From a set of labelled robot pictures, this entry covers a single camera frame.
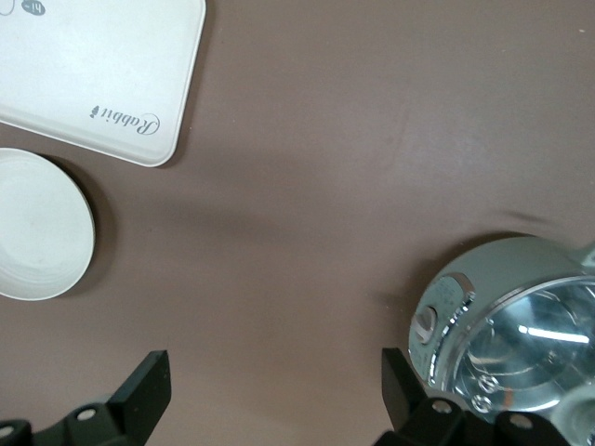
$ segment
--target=metal pot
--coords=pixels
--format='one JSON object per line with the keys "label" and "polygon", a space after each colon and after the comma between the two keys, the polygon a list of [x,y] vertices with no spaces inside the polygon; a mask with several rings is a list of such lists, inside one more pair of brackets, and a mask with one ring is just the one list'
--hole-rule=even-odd
{"label": "metal pot", "polygon": [[[573,444],[591,444],[595,243],[571,251],[517,237],[458,257],[422,296],[409,353],[428,386],[458,395],[481,418],[539,413]],[[584,420],[561,408],[579,408]]]}

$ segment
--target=brown surface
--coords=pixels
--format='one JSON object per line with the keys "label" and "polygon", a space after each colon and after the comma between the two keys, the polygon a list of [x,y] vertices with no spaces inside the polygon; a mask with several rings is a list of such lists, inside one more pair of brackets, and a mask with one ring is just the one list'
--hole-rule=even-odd
{"label": "brown surface", "polygon": [[372,443],[380,349],[452,254],[595,237],[593,23],[588,1],[210,1],[164,167],[0,126],[98,224],[66,296],[0,300],[0,419],[47,426],[168,348],[150,445]]}

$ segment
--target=pot handle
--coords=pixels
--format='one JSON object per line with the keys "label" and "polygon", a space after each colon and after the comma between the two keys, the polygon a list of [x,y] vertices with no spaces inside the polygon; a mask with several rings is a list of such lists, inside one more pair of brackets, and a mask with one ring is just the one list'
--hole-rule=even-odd
{"label": "pot handle", "polygon": [[570,254],[575,262],[580,263],[585,268],[595,269],[595,242],[585,246],[584,248],[573,251]]}

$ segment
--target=white tray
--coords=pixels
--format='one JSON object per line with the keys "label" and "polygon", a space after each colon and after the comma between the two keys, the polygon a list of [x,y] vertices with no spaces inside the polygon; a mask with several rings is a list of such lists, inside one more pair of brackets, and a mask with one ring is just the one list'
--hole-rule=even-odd
{"label": "white tray", "polygon": [[163,164],[204,21],[205,0],[0,0],[0,122]]}

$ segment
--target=black plastic bracket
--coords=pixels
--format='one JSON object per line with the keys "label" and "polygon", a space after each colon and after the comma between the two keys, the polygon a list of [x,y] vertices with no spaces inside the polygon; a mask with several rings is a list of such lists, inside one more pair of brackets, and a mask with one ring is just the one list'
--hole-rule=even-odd
{"label": "black plastic bracket", "polygon": [[501,413],[492,425],[447,398],[428,398],[404,354],[382,350],[382,397],[394,431],[376,446],[570,446],[535,413]]}
{"label": "black plastic bracket", "polygon": [[167,352],[153,351],[106,403],[79,407],[37,433],[26,420],[0,421],[0,446],[142,446],[170,400]]}

